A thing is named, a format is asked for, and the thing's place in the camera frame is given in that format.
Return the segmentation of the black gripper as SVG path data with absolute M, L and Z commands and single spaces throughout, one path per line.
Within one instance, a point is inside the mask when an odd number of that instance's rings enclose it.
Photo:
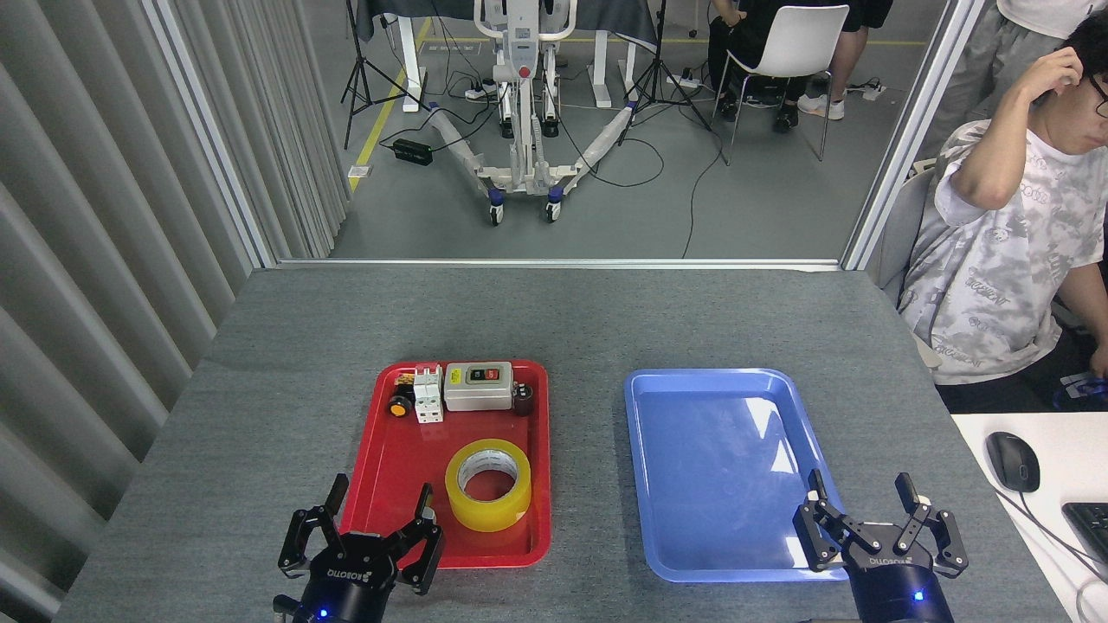
M 828 501 L 821 471 L 811 470 L 806 501 L 793 514 L 793 528 L 808 568 L 822 572 L 837 555 L 844 555 L 848 580 L 863 622 L 952 622 L 953 614 L 932 566 L 937 565 L 938 575 L 945 578 L 958 578 L 970 566 L 957 518 L 919 494 L 909 473 L 897 474 L 897 496 L 909 513 L 897 537 L 897 553 L 886 548 L 875 555 L 875 537 L 861 521 Z M 937 544 L 934 556 L 915 544 L 924 528 Z
M 425 595 L 435 578 L 444 533 L 431 505 L 433 486 L 421 486 L 412 520 L 387 539 L 363 533 L 339 535 L 335 515 L 348 488 L 348 476 L 338 473 L 324 504 L 297 510 L 290 517 L 280 550 L 285 578 L 302 576 L 298 570 L 308 565 L 306 548 L 312 530 L 320 529 L 327 541 L 327 548 L 310 563 L 297 622 L 380 622 L 396 580 L 410 585 L 416 595 Z M 401 560 L 420 544 L 418 560 L 401 568 Z

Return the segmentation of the person's raised hand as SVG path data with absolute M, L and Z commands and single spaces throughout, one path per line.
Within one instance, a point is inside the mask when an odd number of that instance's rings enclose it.
M 1034 61 L 1010 88 L 1015 99 L 1025 106 L 1049 91 L 1077 86 L 1083 78 L 1083 63 L 1073 47 L 1063 47 Z

